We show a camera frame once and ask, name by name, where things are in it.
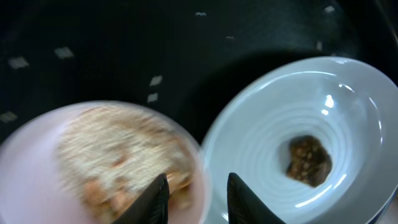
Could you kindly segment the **brown food lump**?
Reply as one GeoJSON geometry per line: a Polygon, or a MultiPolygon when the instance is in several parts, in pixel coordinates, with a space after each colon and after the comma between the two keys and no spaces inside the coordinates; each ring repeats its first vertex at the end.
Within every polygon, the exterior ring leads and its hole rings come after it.
{"type": "Polygon", "coordinates": [[[318,187],[326,181],[332,160],[319,139],[309,135],[293,138],[289,143],[289,152],[288,177],[311,187],[318,187]]]}

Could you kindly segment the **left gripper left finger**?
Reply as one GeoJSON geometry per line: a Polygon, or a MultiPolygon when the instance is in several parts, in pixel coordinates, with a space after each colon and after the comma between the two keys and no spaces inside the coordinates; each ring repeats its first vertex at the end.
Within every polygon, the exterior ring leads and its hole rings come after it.
{"type": "Polygon", "coordinates": [[[167,224],[169,196],[167,176],[160,174],[113,224],[167,224]]]}

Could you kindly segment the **pink bowl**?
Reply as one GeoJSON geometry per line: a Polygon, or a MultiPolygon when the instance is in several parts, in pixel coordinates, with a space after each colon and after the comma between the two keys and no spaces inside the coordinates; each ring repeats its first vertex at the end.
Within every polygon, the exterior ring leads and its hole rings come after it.
{"type": "Polygon", "coordinates": [[[96,106],[122,106],[142,110],[169,123],[186,140],[195,161],[185,209],[171,205],[169,223],[203,223],[208,214],[211,186],[196,140],[175,121],[149,108],[118,101],[92,101],[45,113],[11,134],[1,145],[2,223],[100,223],[79,197],[64,188],[57,160],[60,139],[70,122],[96,106]]]}

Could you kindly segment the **grey plate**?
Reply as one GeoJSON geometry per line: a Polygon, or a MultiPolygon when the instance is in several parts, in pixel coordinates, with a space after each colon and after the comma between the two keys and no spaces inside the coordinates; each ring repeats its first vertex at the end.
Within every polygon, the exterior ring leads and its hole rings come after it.
{"type": "Polygon", "coordinates": [[[397,87],[350,58],[290,63],[235,96],[202,146],[213,184],[207,223],[228,222],[232,172],[286,223],[368,223],[397,188],[397,87]],[[332,161],[317,187],[286,175],[289,142],[305,135],[332,161]]]}

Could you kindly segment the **oats and nuts food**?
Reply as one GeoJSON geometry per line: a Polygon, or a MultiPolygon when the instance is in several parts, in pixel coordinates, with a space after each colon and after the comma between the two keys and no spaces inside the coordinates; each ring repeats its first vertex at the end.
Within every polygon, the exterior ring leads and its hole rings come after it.
{"type": "Polygon", "coordinates": [[[188,208],[195,161],[186,140],[153,114],[96,106],[74,118],[57,153],[64,188],[100,222],[119,218],[160,174],[171,205],[188,208]]]}

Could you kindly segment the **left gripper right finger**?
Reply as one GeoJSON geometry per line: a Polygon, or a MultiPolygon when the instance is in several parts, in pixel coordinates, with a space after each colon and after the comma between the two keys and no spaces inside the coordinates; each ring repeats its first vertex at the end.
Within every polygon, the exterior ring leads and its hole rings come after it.
{"type": "Polygon", "coordinates": [[[227,201],[229,224],[285,224],[233,172],[228,176],[227,201]]]}

